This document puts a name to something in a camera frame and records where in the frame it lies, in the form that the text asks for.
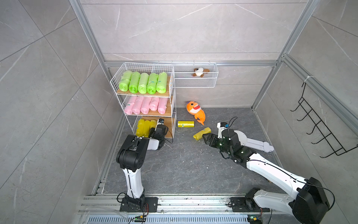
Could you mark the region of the pink roll small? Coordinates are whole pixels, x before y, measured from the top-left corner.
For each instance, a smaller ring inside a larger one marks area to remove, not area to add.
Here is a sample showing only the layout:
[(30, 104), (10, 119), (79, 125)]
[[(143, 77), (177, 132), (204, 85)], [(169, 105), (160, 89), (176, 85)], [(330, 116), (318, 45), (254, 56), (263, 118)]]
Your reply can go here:
[(127, 114), (127, 115), (133, 114), (132, 108), (134, 106), (136, 99), (137, 99), (137, 96), (130, 96), (130, 98), (124, 108), (125, 114)]

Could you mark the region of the green roll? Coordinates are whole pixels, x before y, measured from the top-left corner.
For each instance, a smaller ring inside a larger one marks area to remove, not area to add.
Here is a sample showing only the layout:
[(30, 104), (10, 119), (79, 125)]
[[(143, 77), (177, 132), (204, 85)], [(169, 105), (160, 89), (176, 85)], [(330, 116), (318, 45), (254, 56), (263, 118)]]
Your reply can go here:
[(123, 73), (121, 80), (118, 83), (118, 87), (120, 91), (124, 91), (124, 92), (128, 91), (132, 73), (133, 73), (132, 71), (125, 71)]
[(146, 91), (148, 94), (155, 94), (156, 93), (156, 85), (158, 82), (158, 74), (151, 73), (148, 78), (148, 83), (146, 86)]
[(129, 91), (130, 93), (136, 94), (138, 92), (138, 85), (140, 80), (140, 73), (135, 71), (131, 74), (131, 79), (129, 83)]
[(165, 72), (162, 72), (158, 75), (158, 80), (156, 84), (156, 91), (160, 94), (164, 94), (167, 91), (167, 79), (168, 75)]
[(139, 78), (138, 92), (140, 94), (147, 93), (147, 84), (148, 84), (149, 74), (141, 73)]

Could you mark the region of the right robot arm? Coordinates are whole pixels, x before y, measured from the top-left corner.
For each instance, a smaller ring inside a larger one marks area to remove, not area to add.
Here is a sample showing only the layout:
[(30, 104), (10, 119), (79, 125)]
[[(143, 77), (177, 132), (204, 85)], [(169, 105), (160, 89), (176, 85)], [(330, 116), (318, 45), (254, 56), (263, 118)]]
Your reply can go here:
[(329, 203), (326, 196), (328, 189), (319, 180), (295, 175), (259, 154), (260, 151), (274, 151), (268, 142), (250, 139), (228, 126), (220, 126), (218, 134), (205, 133), (202, 138), (205, 144), (219, 149), (221, 155), (227, 154), (226, 159), (260, 174), (284, 191), (280, 194), (253, 188), (244, 202), (230, 200), (229, 205), (234, 210), (242, 206), (251, 212), (271, 209), (292, 215), (302, 224), (319, 224), (332, 209), (334, 204)]

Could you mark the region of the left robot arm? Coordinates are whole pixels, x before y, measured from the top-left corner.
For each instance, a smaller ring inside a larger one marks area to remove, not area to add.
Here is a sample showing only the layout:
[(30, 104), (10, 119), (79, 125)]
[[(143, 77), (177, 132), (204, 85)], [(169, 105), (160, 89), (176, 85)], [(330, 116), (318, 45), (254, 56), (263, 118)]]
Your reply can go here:
[(130, 134), (122, 144), (116, 162), (123, 170), (126, 179), (127, 192), (123, 199), (124, 204), (143, 208), (145, 205), (145, 190), (142, 185), (141, 168), (148, 150), (159, 150), (166, 141), (169, 128), (158, 124), (150, 128), (149, 136)]

